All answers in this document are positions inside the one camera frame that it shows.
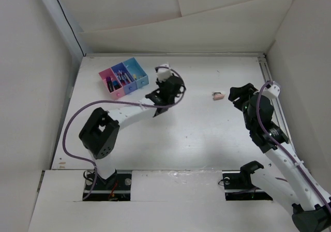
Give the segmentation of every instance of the white work surface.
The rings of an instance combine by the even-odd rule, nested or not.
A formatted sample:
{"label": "white work surface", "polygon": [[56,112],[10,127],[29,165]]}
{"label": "white work surface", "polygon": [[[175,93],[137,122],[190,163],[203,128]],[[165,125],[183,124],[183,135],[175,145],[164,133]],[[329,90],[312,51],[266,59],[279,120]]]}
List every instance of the white work surface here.
{"label": "white work surface", "polygon": [[297,231],[271,201],[225,201],[221,171],[134,171],[130,202],[82,202],[83,171],[46,171],[28,232]]}
{"label": "white work surface", "polygon": [[[96,100],[110,99],[98,72],[131,56],[85,57],[73,90],[65,125],[82,106]],[[228,100],[230,87],[264,83],[257,57],[197,56],[136,56],[149,75],[149,85],[120,100],[139,101],[157,88],[154,68],[169,62],[185,81],[184,99],[166,113],[140,121],[122,130],[111,153],[117,169],[239,169],[257,160],[270,161],[252,142],[241,111]],[[223,100],[213,101],[212,91],[224,90]],[[67,149],[87,157],[78,134],[97,107],[111,110],[117,104],[95,105],[83,111],[72,123],[67,135]],[[54,157],[53,169],[91,169],[88,162],[68,157],[62,149],[62,135]]]}

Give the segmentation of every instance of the storage box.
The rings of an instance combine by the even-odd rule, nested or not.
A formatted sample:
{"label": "storage box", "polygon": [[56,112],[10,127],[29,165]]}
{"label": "storage box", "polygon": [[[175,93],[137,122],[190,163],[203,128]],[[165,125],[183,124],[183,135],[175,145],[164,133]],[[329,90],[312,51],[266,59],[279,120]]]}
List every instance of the storage box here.
{"label": "storage box", "polygon": [[119,99],[149,84],[148,75],[135,58],[99,72],[112,99]]}

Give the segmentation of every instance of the blue compartment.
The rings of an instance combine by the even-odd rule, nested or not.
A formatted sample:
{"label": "blue compartment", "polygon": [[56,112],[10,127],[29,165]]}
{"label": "blue compartment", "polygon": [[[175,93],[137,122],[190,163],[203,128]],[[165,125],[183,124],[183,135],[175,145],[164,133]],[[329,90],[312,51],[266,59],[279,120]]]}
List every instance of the blue compartment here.
{"label": "blue compartment", "polygon": [[141,88],[149,84],[147,74],[135,58],[128,59],[124,61],[123,64],[129,70],[131,76],[136,76],[137,88]]}
{"label": "blue compartment", "polygon": [[129,94],[138,89],[136,81],[123,63],[111,67],[116,77],[119,79],[125,94]]}

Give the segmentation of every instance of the white wall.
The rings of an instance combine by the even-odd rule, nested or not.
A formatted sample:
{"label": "white wall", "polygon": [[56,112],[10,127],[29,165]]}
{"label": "white wall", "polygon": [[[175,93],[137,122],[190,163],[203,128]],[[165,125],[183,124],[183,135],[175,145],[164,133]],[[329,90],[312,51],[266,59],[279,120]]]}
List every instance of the white wall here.
{"label": "white wall", "polygon": [[299,156],[331,192],[331,0],[294,0],[267,54]]}
{"label": "white wall", "polygon": [[0,231],[27,231],[71,57],[41,0],[0,0]]}

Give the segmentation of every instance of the purple hose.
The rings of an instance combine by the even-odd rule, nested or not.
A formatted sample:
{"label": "purple hose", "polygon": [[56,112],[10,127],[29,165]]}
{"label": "purple hose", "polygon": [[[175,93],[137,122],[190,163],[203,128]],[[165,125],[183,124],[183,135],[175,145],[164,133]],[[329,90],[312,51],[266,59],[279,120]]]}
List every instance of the purple hose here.
{"label": "purple hose", "polygon": [[[183,79],[175,70],[173,69],[170,69],[172,72],[174,72],[175,74],[177,74],[177,76],[181,79]],[[88,158],[84,158],[84,157],[80,157],[80,156],[75,156],[71,153],[68,152],[67,148],[66,148],[66,138],[67,138],[67,134],[68,134],[68,130],[69,130],[69,127],[72,123],[72,121],[78,116],[78,114],[80,114],[83,110],[85,110],[86,108],[92,106],[92,105],[95,105],[95,104],[101,104],[101,103],[112,103],[112,104],[126,104],[126,105],[135,105],[135,106],[143,106],[143,107],[149,107],[149,108],[161,108],[161,109],[168,109],[168,108],[171,108],[175,105],[177,105],[179,102],[181,102],[181,100],[183,99],[184,97],[184,93],[182,94],[182,96],[178,99],[177,102],[175,102],[174,104],[169,104],[169,105],[150,105],[150,104],[141,104],[141,103],[134,103],[134,102],[126,102],[126,101],[113,101],[113,100],[99,100],[99,101],[94,101],[92,103],[89,103],[85,106],[83,106],[82,108],[80,108],[78,111],[76,111],[76,113],[69,119],[65,129],[64,129],[64,132],[63,132],[63,138],[62,138],[62,147],[63,147],[63,151],[66,155],[74,158],[74,159],[78,159],[78,160],[82,160],[82,161],[87,161],[87,162],[90,162],[93,166],[94,166],[94,172],[95,172],[95,176],[94,176],[94,180],[93,180],[93,183],[92,183],[92,186],[91,186],[91,189],[89,191],[89,193],[83,197],[83,200],[87,199],[91,193],[92,193],[92,190],[94,189],[94,186],[97,182],[97,177],[98,177],[98,170],[97,170],[97,165],[95,164],[94,161],[88,159]]]}
{"label": "purple hose", "polygon": [[[267,85],[271,85],[273,84],[272,81],[268,81],[266,82],[262,87],[261,87],[261,90],[259,92],[259,95],[258,95],[258,99],[257,99],[257,118],[258,118],[258,122],[259,122],[259,125],[261,127],[261,129],[263,130],[263,132],[269,137],[269,139],[275,143],[275,145],[277,145],[290,159],[291,161],[293,162],[293,164],[295,163],[298,163],[295,158],[283,147],[280,145],[279,142],[277,142],[270,134],[269,132],[265,129],[265,127],[263,126],[262,124],[262,121],[261,121],[261,117],[260,117],[260,101],[261,101],[261,97],[262,97],[262,92],[264,90],[264,88],[267,86]],[[304,172],[304,170],[301,168],[300,165],[297,166],[297,168],[299,169],[300,173],[303,175],[303,177],[306,179],[306,181],[309,183],[309,185],[314,189],[314,191],[316,192],[317,196],[321,199],[321,201],[325,204],[327,210],[330,212],[331,214],[331,207],[330,205],[328,204],[328,202],[325,200],[325,198],[323,197],[323,195],[320,193],[320,191],[316,188],[316,186],[314,185],[314,183],[310,180],[310,178],[308,177],[308,175]]]}

